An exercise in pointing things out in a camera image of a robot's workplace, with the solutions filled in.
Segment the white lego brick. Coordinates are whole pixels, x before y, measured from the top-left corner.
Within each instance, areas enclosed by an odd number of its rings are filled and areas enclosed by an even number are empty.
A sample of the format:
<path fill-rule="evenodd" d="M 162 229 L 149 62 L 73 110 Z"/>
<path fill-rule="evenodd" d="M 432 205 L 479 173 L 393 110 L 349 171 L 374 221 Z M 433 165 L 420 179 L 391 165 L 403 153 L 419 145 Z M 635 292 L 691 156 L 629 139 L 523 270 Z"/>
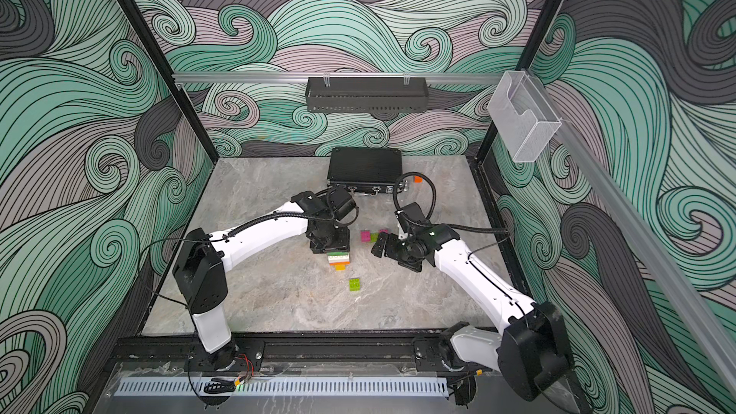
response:
<path fill-rule="evenodd" d="M 349 264 L 350 258 L 347 255 L 344 256 L 329 256 L 328 262 L 330 265 L 341 265 L 341 264 Z"/>

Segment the lime green small lego brick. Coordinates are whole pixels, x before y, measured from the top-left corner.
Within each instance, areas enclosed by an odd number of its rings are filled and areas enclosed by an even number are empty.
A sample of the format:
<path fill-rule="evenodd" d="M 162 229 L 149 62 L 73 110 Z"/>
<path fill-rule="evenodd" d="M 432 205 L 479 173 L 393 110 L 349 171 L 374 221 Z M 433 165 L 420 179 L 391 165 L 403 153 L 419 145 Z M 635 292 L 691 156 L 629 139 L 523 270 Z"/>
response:
<path fill-rule="evenodd" d="M 351 278 L 348 282 L 349 291 L 360 291 L 361 283 L 358 278 Z"/>

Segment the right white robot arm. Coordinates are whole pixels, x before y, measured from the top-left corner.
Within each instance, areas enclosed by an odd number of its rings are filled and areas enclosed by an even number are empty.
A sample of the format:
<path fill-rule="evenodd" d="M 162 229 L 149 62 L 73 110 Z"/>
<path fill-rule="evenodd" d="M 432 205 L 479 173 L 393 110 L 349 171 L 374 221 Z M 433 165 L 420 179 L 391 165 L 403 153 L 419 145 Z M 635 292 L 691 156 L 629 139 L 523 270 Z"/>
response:
<path fill-rule="evenodd" d="M 523 400 L 531 402 L 572 369 L 573 356 L 560 310 L 538 303 L 485 266 L 459 235 L 437 225 L 399 237 L 381 232 L 372 247 L 415 272 L 429 262 L 475 301 L 494 329 L 459 322 L 441 333 L 437 352 L 448 371 L 494 370 Z"/>

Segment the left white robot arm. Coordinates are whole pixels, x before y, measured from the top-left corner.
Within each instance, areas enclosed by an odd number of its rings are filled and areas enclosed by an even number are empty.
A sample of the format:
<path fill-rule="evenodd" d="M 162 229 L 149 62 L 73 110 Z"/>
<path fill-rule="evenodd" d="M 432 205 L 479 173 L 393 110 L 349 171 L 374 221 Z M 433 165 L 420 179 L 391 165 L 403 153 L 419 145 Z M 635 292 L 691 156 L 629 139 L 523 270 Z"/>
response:
<path fill-rule="evenodd" d="M 227 274 L 248 258 L 292 237 L 306 236 L 314 254 L 350 250 L 350 229 L 311 195 L 306 203 L 287 202 L 239 226 L 184 239 L 172 276 L 185 300 L 201 348 L 210 364 L 224 368 L 235 360 L 237 344 L 227 323 Z"/>

